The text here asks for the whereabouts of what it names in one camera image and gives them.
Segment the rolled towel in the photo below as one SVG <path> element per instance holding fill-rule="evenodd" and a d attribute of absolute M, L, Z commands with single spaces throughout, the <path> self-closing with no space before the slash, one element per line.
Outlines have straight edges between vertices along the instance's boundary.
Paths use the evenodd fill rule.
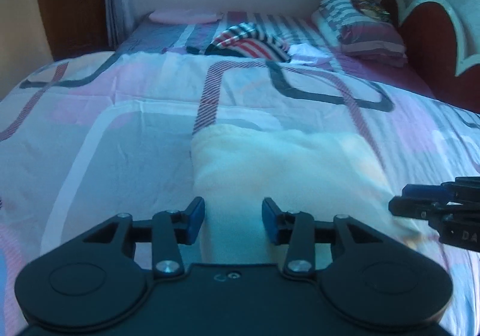
<path fill-rule="evenodd" d="M 388 211 L 394 196 L 375 153 L 357 134 L 262 132 L 213 125 L 195 135 L 191 157 L 194 192 L 206 202 L 200 235 L 207 263 L 281 263 L 262 224 L 261 205 L 271 197 L 282 209 L 316 220 L 348 214 L 396 239 L 417 235 Z M 317 245 L 317 268 L 332 261 Z"/>

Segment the striped cloth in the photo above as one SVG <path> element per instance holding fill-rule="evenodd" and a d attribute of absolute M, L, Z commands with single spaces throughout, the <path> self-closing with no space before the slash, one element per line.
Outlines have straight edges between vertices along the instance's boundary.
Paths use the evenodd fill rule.
<path fill-rule="evenodd" d="M 254 23 L 240 23 L 215 37 L 205 54 L 231 56 L 235 52 L 241 57 L 289 62 L 289 49 L 285 40 L 265 32 Z"/>

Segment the folded clothes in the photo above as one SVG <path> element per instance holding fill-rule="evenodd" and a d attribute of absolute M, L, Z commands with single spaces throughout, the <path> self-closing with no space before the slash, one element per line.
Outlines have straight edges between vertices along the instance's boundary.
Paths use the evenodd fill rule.
<path fill-rule="evenodd" d="M 389 213 L 392 190 L 375 153 L 357 134 L 213 125 L 195 135 L 191 157 L 195 195 L 206 201 L 204 262 L 282 262 L 285 248 L 272 247 L 263 228 L 265 197 L 317 220 L 348 214 L 396 239 L 418 236 L 413 225 Z M 329 247 L 317 245 L 317 267 L 331 261 Z"/>
<path fill-rule="evenodd" d="M 265 32 L 254 23 L 240 23 L 215 37 L 205 54 L 289 62 L 289 48 L 284 39 Z"/>

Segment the bed frame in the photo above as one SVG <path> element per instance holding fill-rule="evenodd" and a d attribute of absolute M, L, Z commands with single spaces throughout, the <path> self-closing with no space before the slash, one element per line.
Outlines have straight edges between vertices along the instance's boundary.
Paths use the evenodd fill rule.
<path fill-rule="evenodd" d="M 382 0 L 406 45 L 409 64 L 438 100 L 480 113 L 480 54 L 467 56 L 465 32 L 446 0 Z"/>

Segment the pink pillow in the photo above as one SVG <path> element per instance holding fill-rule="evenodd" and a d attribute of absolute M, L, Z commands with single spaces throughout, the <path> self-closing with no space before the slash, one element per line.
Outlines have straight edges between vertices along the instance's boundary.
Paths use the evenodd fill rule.
<path fill-rule="evenodd" d="M 212 23 L 222 18 L 223 14 L 220 12 L 197 10 L 156 10 L 148 17 L 152 22 L 168 25 Z"/>

